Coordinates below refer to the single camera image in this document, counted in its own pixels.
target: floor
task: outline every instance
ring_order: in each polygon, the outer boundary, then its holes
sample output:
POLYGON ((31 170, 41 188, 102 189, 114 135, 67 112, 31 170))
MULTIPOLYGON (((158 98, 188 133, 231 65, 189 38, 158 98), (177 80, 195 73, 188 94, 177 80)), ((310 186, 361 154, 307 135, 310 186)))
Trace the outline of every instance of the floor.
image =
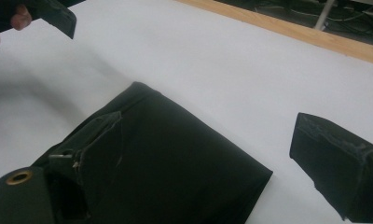
MULTIPOLYGON (((217 0, 284 21, 314 27, 325 3, 317 0, 217 0)), ((373 45, 373 6, 339 2, 324 32, 373 45)))

